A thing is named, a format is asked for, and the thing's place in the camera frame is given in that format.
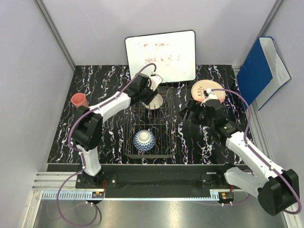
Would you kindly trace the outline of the red floral bowl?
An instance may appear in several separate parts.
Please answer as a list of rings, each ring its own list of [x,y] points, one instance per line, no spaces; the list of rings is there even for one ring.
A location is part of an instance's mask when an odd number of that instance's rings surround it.
[[[163,104],[163,98],[160,94],[157,94],[153,100],[148,104],[143,104],[145,108],[150,110],[156,110],[159,109]]]

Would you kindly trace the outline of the cream pink plate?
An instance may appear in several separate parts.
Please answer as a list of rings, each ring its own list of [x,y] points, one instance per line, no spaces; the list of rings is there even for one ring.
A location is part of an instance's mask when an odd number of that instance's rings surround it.
[[[195,101],[203,102],[206,98],[204,95],[204,91],[207,89],[223,89],[223,87],[214,81],[211,80],[199,80],[198,82],[194,83],[191,88],[191,96]],[[215,91],[217,99],[224,103],[226,94],[224,91]]]

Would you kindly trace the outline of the blue white patterned bowl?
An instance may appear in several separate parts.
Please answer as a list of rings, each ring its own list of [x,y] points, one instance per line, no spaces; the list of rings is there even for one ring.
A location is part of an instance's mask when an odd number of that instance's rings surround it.
[[[150,151],[155,143],[155,136],[148,130],[138,131],[133,138],[133,144],[138,152]]]

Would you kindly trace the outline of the pink plastic cup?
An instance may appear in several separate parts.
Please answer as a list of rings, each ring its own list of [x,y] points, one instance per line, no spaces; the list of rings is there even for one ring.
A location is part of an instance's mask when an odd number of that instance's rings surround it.
[[[89,107],[86,95],[83,93],[76,93],[71,97],[72,104],[78,108],[80,106],[84,106],[86,108]]]

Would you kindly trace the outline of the clear drinking glass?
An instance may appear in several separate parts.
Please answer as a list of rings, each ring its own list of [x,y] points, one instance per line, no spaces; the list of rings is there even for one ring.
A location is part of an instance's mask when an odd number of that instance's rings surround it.
[[[68,119],[67,124],[68,124],[68,126],[69,126],[69,127],[72,125],[72,123],[73,123],[73,119],[74,119],[74,117],[73,117],[73,116],[72,116],[72,117],[70,117],[70,118]]]

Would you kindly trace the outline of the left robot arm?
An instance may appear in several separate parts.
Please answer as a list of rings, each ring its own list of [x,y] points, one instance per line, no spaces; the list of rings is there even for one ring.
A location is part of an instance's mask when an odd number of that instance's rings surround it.
[[[137,74],[121,91],[90,107],[80,105],[75,112],[68,137],[71,149],[78,151],[82,169],[77,172],[86,187],[98,188],[104,183],[102,166],[98,158],[98,145],[102,139],[105,121],[136,103],[156,107],[152,102],[159,94],[163,78]]]

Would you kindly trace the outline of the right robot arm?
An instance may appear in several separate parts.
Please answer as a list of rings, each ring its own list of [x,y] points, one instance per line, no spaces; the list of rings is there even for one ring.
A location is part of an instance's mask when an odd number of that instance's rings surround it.
[[[216,184],[220,188],[236,186],[255,197],[269,215],[286,211],[293,204],[302,209],[299,194],[299,177],[292,170],[284,170],[253,145],[242,129],[228,119],[224,105],[217,99],[199,103],[191,99],[179,112],[182,119],[210,128],[215,139],[240,157],[252,174],[236,166],[218,174]]]

